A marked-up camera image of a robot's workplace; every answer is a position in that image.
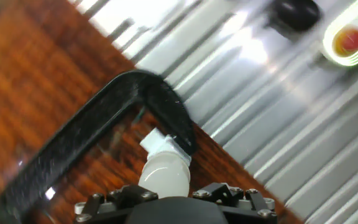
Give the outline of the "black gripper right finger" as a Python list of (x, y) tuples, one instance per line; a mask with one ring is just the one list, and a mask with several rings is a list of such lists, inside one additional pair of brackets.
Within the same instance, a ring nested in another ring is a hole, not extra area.
[(275, 201), (256, 189), (214, 182), (194, 191), (192, 197), (217, 206), (227, 223), (276, 224)]

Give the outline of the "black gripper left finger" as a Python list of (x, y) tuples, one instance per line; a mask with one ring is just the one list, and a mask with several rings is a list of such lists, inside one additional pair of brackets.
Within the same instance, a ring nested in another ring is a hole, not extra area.
[(158, 200), (158, 194), (139, 185), (125, 185), (106, 195), (95, 193), (75, 204), (74, 223), (125, 223), (137, 205)]

